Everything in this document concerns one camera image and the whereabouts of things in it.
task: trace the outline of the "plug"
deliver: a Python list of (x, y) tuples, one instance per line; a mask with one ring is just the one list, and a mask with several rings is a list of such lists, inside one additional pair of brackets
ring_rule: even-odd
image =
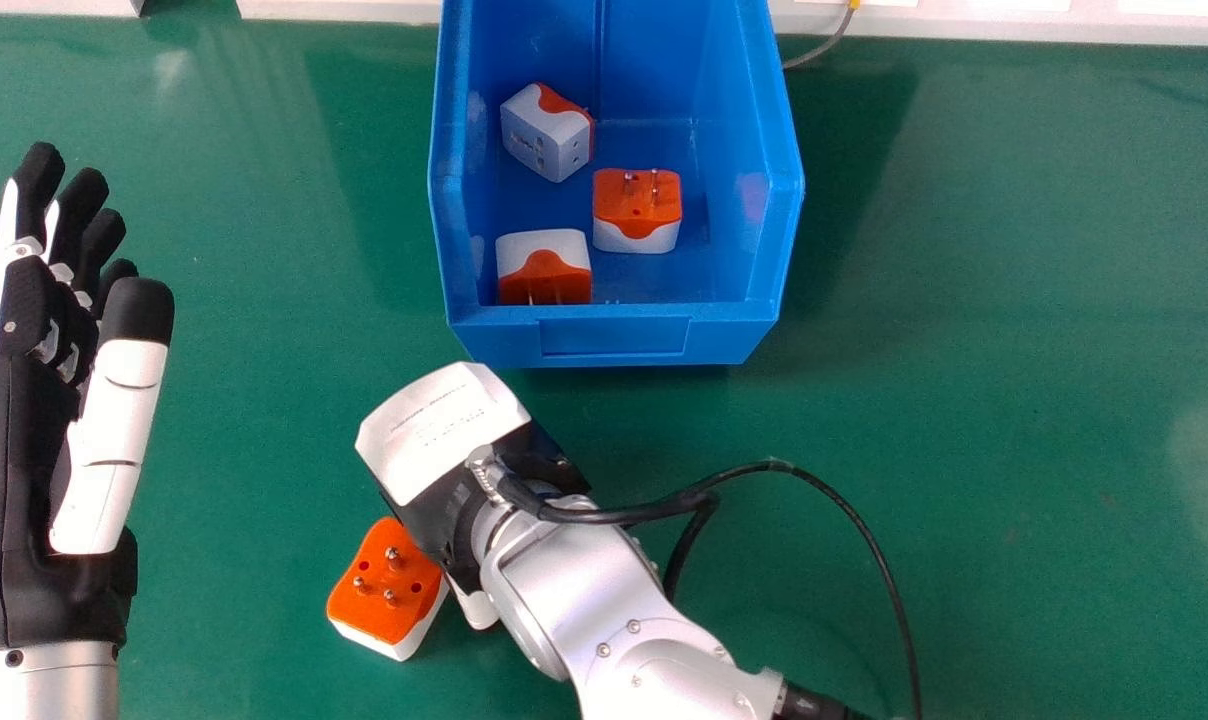
[(605, 252), (656, 255), (676, 245), (683, 220), (680, 174), (672, 170), (596, 170), (591, 243)]
[(443, 577), (403, 526), (377, 519), (329, 593), (329, 621), (348, 641), (403, 662), (417, 652), (448, 596)]
[(500, 304), (591, 302), (591, 259), (582, 231), (507, 233), (498, 238), (496, 250)]
[(551, 182), (590, 163), (594, 151), (596, 121), (573, 104), (535, 82), (503, 103), (503, 146)]

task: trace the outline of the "robotic arm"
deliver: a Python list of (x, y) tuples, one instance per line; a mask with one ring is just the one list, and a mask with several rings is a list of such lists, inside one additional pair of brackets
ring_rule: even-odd
[(453, 364), (395, 393), (362, 422), (356, 451), (467, 622), (501, 620), (532, 664), (571, 680), (583, 720), (860, 718), (773, 670), (733, 664), (668, 602), (618, 524), (546, 519), (539, 507), (579, 518), (598, 507), (484, 365)]
[(108, 186), (36, 143), (0, 205), (0, 719), (118, 715), (137, 541), (124, 528), (173, 332), (173, 295), (104, 265)]

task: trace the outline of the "blue storage box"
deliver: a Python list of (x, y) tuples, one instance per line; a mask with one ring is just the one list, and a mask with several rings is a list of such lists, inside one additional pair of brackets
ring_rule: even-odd
[[(445, 0), (430, 202), (448, 323), (501, 368), (738, 364), (777, 323), (805, 173), (765, 0)], [(596, 118), (596, 157), (548, 182), (503, 149), (499, 106), (544, 82)], [(680, 173), (666, 255), (591, 249), (592, 304), (495, 304), (494, 240), (591, 233), (600, 168)]]

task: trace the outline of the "black cable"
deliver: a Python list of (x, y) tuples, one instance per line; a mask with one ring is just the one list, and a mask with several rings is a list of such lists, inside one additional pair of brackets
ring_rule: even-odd
[(532, 512), (540, 519), (552, 521), (552, 523), (622, 526), (647, 523), (650, 519), (673, 518), (676, 515), (692, 512), (695, 516), (689, 519), (680, 539), (676, 541), (676, 546), (670, 552), (670, 561), (668, 561), (667, 574), (662, 583), (668, 600), (674, 600), (676, 585), (680, 582), (680, 574), (689, 558), (689, 552), (692, 550), (692, 544), (695, 544), (697, 536), (701, 534), (701, 529), (705, 527), (710, 516), (719, 507), (719, 497), (710, 492), (712, 488), (727, 483), (728, 480), (742, 478), (754, 474), (786, 474), (791, 475), (791, 477), (803, 480), (821, 492), (823, 495), (831, 498), (831, 501), (836, 503), (840, 510), (848, 516), (848, 519), (852, 519), (852, 524), (855, 526), (856, 532), (861, 533), (861, 538), (866, 541), (866, 547), (870, 547), (870, 553), (875, 557), (875, 564), (879, 567), (879, 577), (883, 577), (888, 598), (893, 603), (893, 615), (898, 620), (898, 632), (901, 634), (902, 650), (906, 652), (906, 672), (910, 675), (911, 685), (911, 707), (914, 708), (914, 719), (923, 720), (924, 710), (923, 701), (920, 701), (919, 661), (914, 656), (914, 639), (911, 637), (910, 623), (906, 620), (906, 606), (902, 603), (901, 592), (898, 592), (898, 582), (893, 579), (892, 570), (888, 569), (888, 559), (884, 557), (884, 552), (879, 550), (879, 542), (875, 541), (875, 534), (870, 532), (865, 521), (861, 519), (861, 515), (856, 513), (856, 510), (834, 487), (827, 486), (824, 480), (811, 474), (811, 471), (792, 465), (790, 461), (777, 459), (749, 461), (747, 465), (738, 465), (719, 471), (719, 474), (707, 475), (687, 488), (673, 493), (673, 495), (663, 497), (662, 500), (618, 507), (616, 510), (569, 510), (554, 507), (538, 497), (532, 489), (528, 489), (519, 480), (515, 478), (503, 480), (503, 482), (498, 483), (496, 489), (500, 495), (507, 498), (516, 507)]

